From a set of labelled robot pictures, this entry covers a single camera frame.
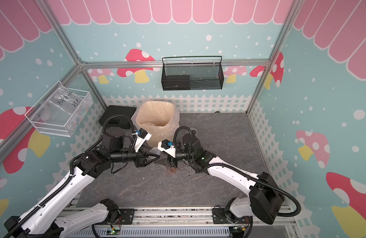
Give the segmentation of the clear tea jar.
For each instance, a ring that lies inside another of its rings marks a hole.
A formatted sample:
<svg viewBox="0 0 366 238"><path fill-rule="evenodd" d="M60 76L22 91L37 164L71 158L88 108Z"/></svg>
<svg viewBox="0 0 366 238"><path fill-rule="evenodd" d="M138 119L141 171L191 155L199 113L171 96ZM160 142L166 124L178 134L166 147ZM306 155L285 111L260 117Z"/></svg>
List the clear tea jar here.
<svg viewBox="0 0 366 238"><path fill-rule="evenodd" d="M149 156L150 160L154 160L153 161L154 164L156 164L159 167L165 169L170 174L175 174L176 173L177 169L172 167L172 165L170 165L168 163L168 158L167 158L166 153L161 152L157 147L153 147L149 152L152 153L152 154L159 155L159 158Z"/></svg>

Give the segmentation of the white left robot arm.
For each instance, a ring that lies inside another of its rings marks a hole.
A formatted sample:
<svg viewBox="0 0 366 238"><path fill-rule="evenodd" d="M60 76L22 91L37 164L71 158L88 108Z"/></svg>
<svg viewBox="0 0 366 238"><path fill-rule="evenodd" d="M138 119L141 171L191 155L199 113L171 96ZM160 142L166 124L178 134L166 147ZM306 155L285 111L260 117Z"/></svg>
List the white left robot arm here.
<svg viewBox="0 0 366 238"><path fill-rule="evenodd" d="M134 162L145 167L151 153L142 149L152 135L144 129L132 132L130 149L123 151L119 127L103 131L100 140L85 153L74 157L69 163L69 172L45 198L21 216L12 216L5 223L7 238L65 238L75 232L99 223L112 228L120 225L123 215L110 199L104 199L91 208L74 215L60 217L61 211L93 180L114 163Z"/></svg>

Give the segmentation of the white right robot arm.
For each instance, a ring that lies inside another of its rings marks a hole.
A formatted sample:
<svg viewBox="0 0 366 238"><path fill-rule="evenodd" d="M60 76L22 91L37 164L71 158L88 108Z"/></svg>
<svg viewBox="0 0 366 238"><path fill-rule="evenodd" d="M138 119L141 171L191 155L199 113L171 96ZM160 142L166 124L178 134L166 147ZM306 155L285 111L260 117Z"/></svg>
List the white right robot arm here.
<svg viewBox="0 0 366 238"><path fill-rule="evenodd" d="M214 210L221 221L237 223L243 217L255 216L268 225L274 223L285 198L275 190L277 185L268 173L258 175L230 165L205 150L195 135L183 136L183 148L167 139L160 141L157 148L167 156L168 167L176 168L179 161L188 162L197 172L220 178L246 194L245 198L231 198L224 208Z"/></svg>

